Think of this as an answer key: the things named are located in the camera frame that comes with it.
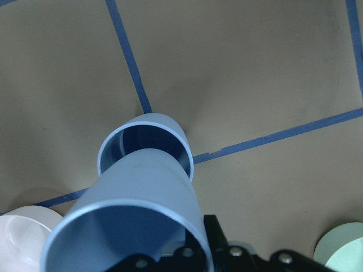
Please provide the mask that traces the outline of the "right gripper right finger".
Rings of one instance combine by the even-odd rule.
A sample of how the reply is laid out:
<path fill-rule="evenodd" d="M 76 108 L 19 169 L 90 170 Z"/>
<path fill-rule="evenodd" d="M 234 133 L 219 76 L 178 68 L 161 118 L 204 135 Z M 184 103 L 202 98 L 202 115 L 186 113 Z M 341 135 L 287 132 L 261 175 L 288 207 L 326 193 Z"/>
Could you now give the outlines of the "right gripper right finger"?
<path fill-rule="evenodd" d="M 204 226 L 212 255 L 222 255 L 228 242 L 216 215 L 204 215 Z"/>

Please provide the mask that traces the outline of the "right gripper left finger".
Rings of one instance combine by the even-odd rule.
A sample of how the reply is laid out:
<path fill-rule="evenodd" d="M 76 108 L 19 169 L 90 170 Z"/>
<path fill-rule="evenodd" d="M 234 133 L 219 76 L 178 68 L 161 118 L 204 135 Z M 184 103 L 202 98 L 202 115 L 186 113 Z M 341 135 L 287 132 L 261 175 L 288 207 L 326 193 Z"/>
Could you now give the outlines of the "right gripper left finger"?
<path fill-rule="evenodd" d="M 185 258 L 204 258 L 205 253 L 197 239 L 189 232 L 185 231 L 185 243 L 183 248 Z"/>

